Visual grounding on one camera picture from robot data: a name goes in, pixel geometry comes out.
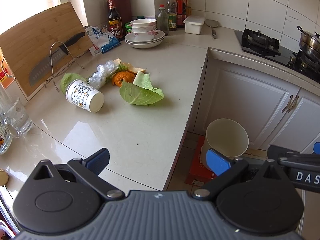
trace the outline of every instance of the kitchen knife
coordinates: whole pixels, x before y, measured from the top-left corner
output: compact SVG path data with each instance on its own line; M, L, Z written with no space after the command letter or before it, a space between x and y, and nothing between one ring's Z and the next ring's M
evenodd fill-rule
M77 33L67 40L64 44L69 47L75 44L81 37L85 36L85 32ZM66 47L62 44L54 51L52 51L52 66L54 67L57 62L64 56L68 55ZM33 87L39 80L41 80L47 73L51 71L51 59L50 54L41 60L31 71L29 76L29 84Z

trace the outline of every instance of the white countertop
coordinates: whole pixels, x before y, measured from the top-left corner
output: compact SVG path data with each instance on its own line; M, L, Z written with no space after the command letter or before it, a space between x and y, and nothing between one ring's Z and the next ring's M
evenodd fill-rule
M201 35L178 30L155 48L134 49L122 42L103 55L84 54L78 62L85 69L73 64L67 72L88 77L97 65L120 58L145 68L152 85L160 87L165 98L151 106L129 105L121 98L119 88L108 83L100 89L105 96L104 105L93 114L68 103L50 82L26 105L32 129L23 138L13 140L0 156L0 168L10 174L6 188L11 197L15 199L40 160L66 163L74 157L88 157L103 147L110 151L110 163L100 175L103 179L126 193L130 189L165 189L186 131L208 48L213 48L209 51L212 57L257 69L320 95L320 85L309 78L243 52L234 30L219 27L216 32L218 38L213 39L207 26Z

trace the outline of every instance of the stainless steel pot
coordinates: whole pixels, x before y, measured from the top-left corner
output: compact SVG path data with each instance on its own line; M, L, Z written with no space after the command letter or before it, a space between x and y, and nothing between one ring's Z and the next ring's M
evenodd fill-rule
M300 49L311 59L320 61L320 35L306 32L299 25L298 30L301 31Z

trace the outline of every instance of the gas stove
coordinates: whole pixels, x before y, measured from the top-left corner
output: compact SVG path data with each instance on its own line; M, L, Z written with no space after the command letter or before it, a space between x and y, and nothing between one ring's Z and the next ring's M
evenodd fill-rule
M297 71L308 78L320 83L320 60L315 62L301 50L296 53L279 45L279 40L245 29L235 31L236 37L244 52L269 59L273 62Z

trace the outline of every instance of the glass mug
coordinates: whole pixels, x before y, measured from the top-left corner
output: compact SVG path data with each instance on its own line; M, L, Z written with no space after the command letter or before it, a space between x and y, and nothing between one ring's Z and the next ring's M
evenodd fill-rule
M6 131L13 138L20 138L31 128L31 119L18 96L10 98L1 106L0 115Z

